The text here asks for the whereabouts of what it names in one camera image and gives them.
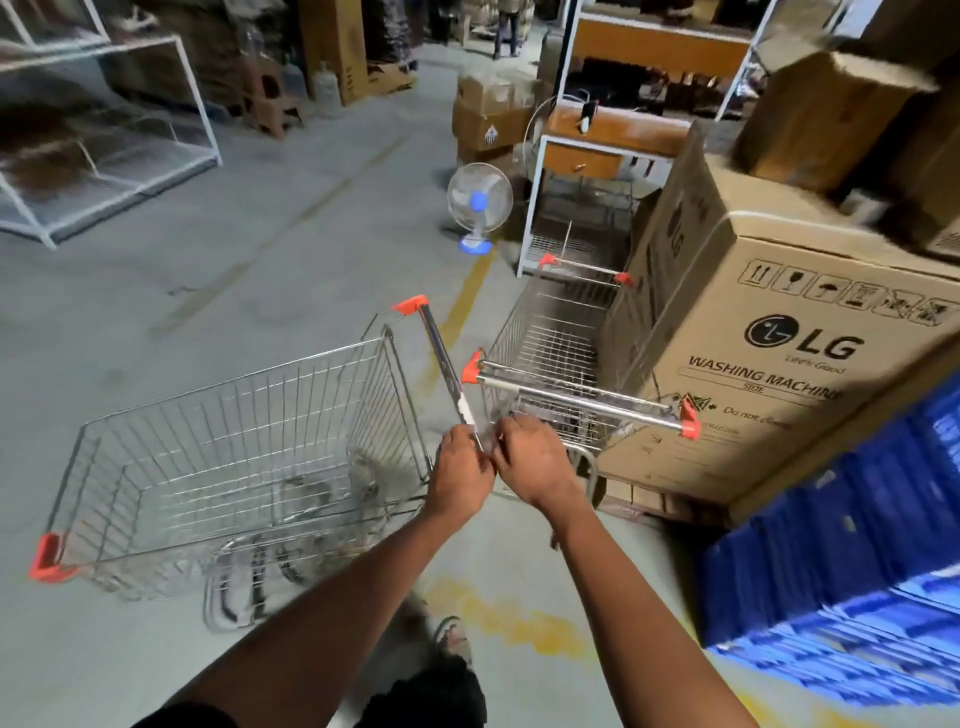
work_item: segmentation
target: gray floor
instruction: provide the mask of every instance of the gray floor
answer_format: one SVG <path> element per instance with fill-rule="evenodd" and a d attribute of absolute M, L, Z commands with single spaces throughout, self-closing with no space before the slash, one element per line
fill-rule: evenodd
<path fill-rule="evenodd" d="M 218 129 L 225 167 L 56 253 L 0 235 L 4 725 L 128 726 L 237 637 L 206 631 L 198 595 L 123 603 L 82 580 L 27 580 L 81 423 L 349 344 L 373 313 L 417 293 L 430 297 L 455 363 L 492 342 L 523 283 L 503 250 L 477 262 L 443 232 L 455 69 L 480 56 L 424 55 L 415 89 L 312 120 L 283 143 Z M 396 336 L 436 443 L 455 422 L 452 407 L 419 322 L 401 322 Z M 689 625 L 669 540 L 655 527 L 605 522 Z M 467 621 L 491 726 L 616 725 L 586 619 L 547 541 L 536 513 L 492 498 L 421 590 Z M 867 724 L 785 683 L 722 669 L 765 726 Z M 959 716 L 930 710 L 923 721 Z M 860 717 L 920 719 L 908 709 Z M 350 725 L 349 710 L 338 720 Z"/>

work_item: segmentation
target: shopping cart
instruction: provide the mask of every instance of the shopping cart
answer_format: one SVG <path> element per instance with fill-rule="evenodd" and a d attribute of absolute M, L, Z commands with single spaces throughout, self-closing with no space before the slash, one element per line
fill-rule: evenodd
<path fill-rule="evenodd" d="M 621 286 L 621 272 L 545 255 L 488 352 L 477 351 L 462 381 L 480 384 L 486 420 L 521 412 L 557 430 L 575 462 L 588 465 L 588 496 L 599 475 L 596 455 L 611 438 L 643 426 L 700 436 L 691 402 L 659 403 L 597 388 L 594 340 Z"/>
<path fill-rule="evenodd" d="M 240 551 L 297 582 L 370 547 L 431 467 L 376 321 L 357 344 L 84 425 L 31 577 L 155 598 Z"/>

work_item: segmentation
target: blue fan base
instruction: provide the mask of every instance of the blue fan base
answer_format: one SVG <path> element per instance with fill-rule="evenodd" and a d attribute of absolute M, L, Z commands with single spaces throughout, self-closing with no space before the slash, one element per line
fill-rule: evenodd
<path fill-rule="evenodd" d="M 460 250 L 467 255 L 486 255 L 493 248 L 493 243 L 484 238 L 483 240 L 470 239 L 468 237 L 460 238 Z"/>

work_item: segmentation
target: forearm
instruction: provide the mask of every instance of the forearm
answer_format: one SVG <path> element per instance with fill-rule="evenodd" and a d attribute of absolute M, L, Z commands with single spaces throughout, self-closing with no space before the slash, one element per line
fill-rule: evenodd
<path fill-rule="evenodd" d="M 326 725 L 414 582 L 459 523 L 421 512 L 257 627 L 171 702 L 239 728 Z"/>
<path fill-rule="evenodd" d="M 546 515 L 584 602 L 623 724 L 628 728 L 756 728 L 586 500 Z"/>

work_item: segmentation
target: drawer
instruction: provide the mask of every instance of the drawer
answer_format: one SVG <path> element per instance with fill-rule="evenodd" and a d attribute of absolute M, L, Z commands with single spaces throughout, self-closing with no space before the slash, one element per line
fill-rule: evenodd
<path fill-rule="evenodd" d="M 592 149 L 565 147 L 562 144 L 547 144 L 543 166 L 559 175 L 581 175 L 612 180 L 620 171 L 621 155 L 595 152 Z"/>

